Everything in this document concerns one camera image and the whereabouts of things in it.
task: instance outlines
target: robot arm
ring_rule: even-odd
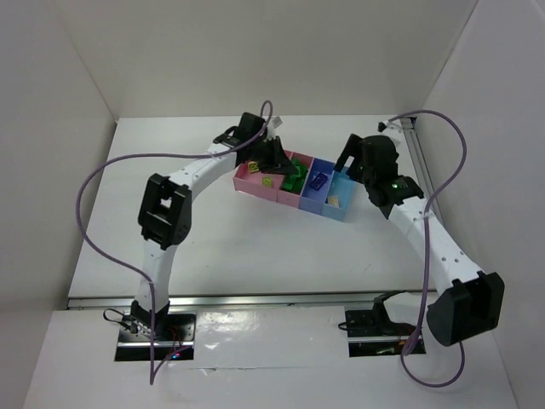
[[[422,190],[408,176],[398,174],[395,145],[385,135],[364,139],[351,135],[336,170],[342,171],[349,157],[353,162],[347,175],[363,183],[373,205],[395,224],[424,258],[424,217],[430,235],[430,275],[439,298],[428,306],[427,326],[444,346],[497,327],[504,284],[497,273],[485,274],[467,257],[439,223],[434,214],[424,214]],[[388,312],[388,301],[381,299]]]
[[[206,151],[210,158],[196,160],[169,176],[155,174],[149,178],[138,223],[145,240],[143,271],[155,285],[156,326],[161,325],[169,312],[172,262],[178,245],[191,230],[193,200],[213,181],[248,160],[256,161],[263,173],[289,175],[297,172],[287,158],[280,139],[275,136],[278,120],[273,120],[266,132],[248,146],[214,156],[238,148],[260,132],[264,123],[263,118],[246,112],[238,126],[233,126],[214,139]],[[131,316],[149,327],[151,311],[150,286],[147,280],[142,279],[131,304]]]

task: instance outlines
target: white wall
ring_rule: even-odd
[[[476,0],[54,0],[120,117],[420,107]]]
[[[0,55],[0,406],[12,409],[72,278],[78,185],[114,123],[46,2],[0,3]]]
[[[440,200],[448,229],[505,280],[496,340],[521,409],[545,385],[545,1],[481,0],[425,104],[451,115],[468,164]],[[459,142],[436,119],[417,121],[435,186]]]

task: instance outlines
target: black cable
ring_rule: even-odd
[[[120,320],[120,321],[116,321],[116,320],[112,320],[111,318],[108,318],[108,316],[106,315],[106,312],[108,312],[108,311],[112,311],[112,312],[115,313],[115,314],[121,315],[121,320]],[[119,325],[122,326],[125,330],[130,331],[130,325],[127,324],[126,322],[124,322],[125,319],[130,320],[129,316],[123,314],[121,311],[119,311],[119,310],[117,310],[117,309],[114,309],[114,308],[106,308],[106,309],[102,312],[102,318],[103,318],[104,320],[108,321],[108,322],[113,322],[114,324],[119,324]]]

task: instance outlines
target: blue object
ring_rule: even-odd
[[[307,183],[305,183],[305,187],[301,194],[301,202],[299,203],[300,209],[316,213],[317,215],[322,214],[324,203],[328,197],[327,193],[330,190],[334,166],[335,164],[328,162],[327,160],[314,158],[313,165],[308,173]],[[319,190],[316,190],[310,185],[321,173],[327,176],[327,179],[325,180],[324,185]]]
[[[320,190],[322,186],[327,182],[328,177],[323,173],[318,173],[318,176],[311,182],[310,187],[314,190]]]
[[[348,205],[350,204],[350,198],[354,189],[354,181],[351,181],[347,176],[347,168],[344,168],[341,172],[333,172],[333,178],[331,179],[330,190],[327,193],[329,196],[336,196],[339,199],[339,207],[333,206],[327,203],[325,200],[324,208],[322,209],[322,216],[336,219],[340,222],[344,220],[348,211]]]

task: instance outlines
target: wire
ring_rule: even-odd
[[[462,157],[460,159],[460,164],[450,175],[450,177],[435,190],[429,197],[429,199],[426,202],[426,205],[424,206],[424,214],[427,214],[432,207],[433,201],[439,196],[441,192],[443,192],[447,186],[449,186],[452,181],[456,179],[456,177],[460,174],[462,171],[463,165],[466,163],[466,158],[468,156],[468,144],[466,143],[466,138],[464,137],[462,130],[456,125],[456,123],[444,115],[441,112],[434,111],[432,109],[417,109],[415,111],[409,111],[404,112],[399,115],[396,115],[393,118],[390,118],[388,122],[396,121],[401,118],[408,118],[412,117],[414,115],[418,115],[421,113],[426,113],[429,115],[434,115],[436,117],[444,119],[446,122],[454,128],[456,133],[458,134],[458,137],[460,138],[460,142],[462,143]],[[428,388],[443,388],[445,386],[452,385],[454,382],[458,380],[458,378],[462,375],[463,368],[466,365],[466,352],[463,348],[462,343],[460,343],[460,367],[458,369],[458,372],[456,375],[443,383],[428,383],[425,381],[422,381],[421,379],[418,379],[415,375],[413,375],[407,365],[405,364],[405,356],[412,353],[412,351],[415,349],[415,346],[418,343],[418,338],[422,334],[422,324],[424,322],[424,314],[426,313],[426,304],[427,304],[427,291],[428,291],[428,285],[429,285],[429,275],[430,275],[430,256],[431,256],[431,245],[430,245],[430,232],[429,232],[429,220],[427,217],[424,217],[424,280],[422,285],[422,299],[420,301],[420,309],[418,311],[418,321],[416,323],[416,329],[413,331],[413,333],[410,335],[409,339],[405,343],[405,346],[403,347],[403,350],[401,351],[401,365],[403,366],[403,369],[405,369],[405,372],[409,375],[409,377],[414,380],[415,382],[419,383],[420,385],[427,386]]]
[[[151,313],[151,327],[150,327],[150,385],[153,385],[153,382],[155,381],[155,377],[157,376],[159,368],[166,362],[167,360],[171,359],[174,354],[177,354],[178,352],[183,351],[184,349],[190,348],[190,347],[183,347],[180,349],[177,349],[175,352],[170,353],[166,355],[161,362],[159,362],[159,365],[157,368],[155,368],[155,347],[154,347],[154,340],[155,340],[155,285],[153,284],[153,281],[149,275],[147,275],[143,270],[124,262],[115,256],[112,256],[111,254],[106,253],[104,250],[102,250],[98,245],[95,244],[93,240],[87,235],[87,231],[85,230],[85,227],[83,226],[83,220],[82,220],[82,214],[81,214],[81,207],[82,207],[82,197],[83,193],[85,192],[85,188],[89,185],[89,183],[93,180],[93,178],[98,175],[101,171],[103,171],[107,166],[111,164],[115,164],[116,162],[121,162],[122,160],[127,159],[136,159],[136,158],[181,158],[181,159],[208,159],[208,158],[217,158],[220,156],[225,156],[229,153],[236,152],[239,149],[242,149],[244,147],[247,147],[249,144],[256,141],[258,138],[260,138],[265,130],[267,129],[267,126],[271,122],[271,118],[273,117],[273,104],[266,100],[261,105],[261,116],[265,111],[265,107],[269,106],[269,113],[267,115],[267,119],[265,120],[265,123],[263,126],[261,126],[261,129],[259,132],[257,132],[254,136],[252,136],[250,139],[248,139],[246,142],[240,144],[237,147],[231,148],[227,151],[220,152],[220,153],[209,153],[209,154],[200,154],[200,155],[184,155],[179,153],[133,153],[129,155],[123,155],[118,156],[116,158],[107,160],[104,164],[100,165],[98,168],[93,170],[89,176],[85,179],[82,186],[79,188],[79,191],[77,192],[76,197],[76,223],[77,228],[79,229],[80,234],[82,234],[83,239],[87,244],[97,253],[99,253],[101,256],[106,258],[107,260],[110,260],[111,262],[115,262],[116,264],[128,268],[129,270],[134,271],[135,273],[139,274],[141,277],[143,277],[150,286],[150,294],[152,299],[152,313]]]
[[[111,318],[108,318],[107,316],[107,312],[108,311],[112,311],[114,314],[118,314],[118,315],[121,315],[121,320],[120,321],[116,321],[116,320],[113,320]],[[121,311],[117,310],[117,309],[114,309],[114,308],[106,308],[104,311],[102,311],[102,318],[104,318],[104,320],[108,321],[108,322],[113,322],[114,324],[119,324],[120,326],[122,326],[125,330],[130,330],[130,325],[127,324],[126,322],[124,322],[125,319],[128,318],[127,315],[123,314]]]

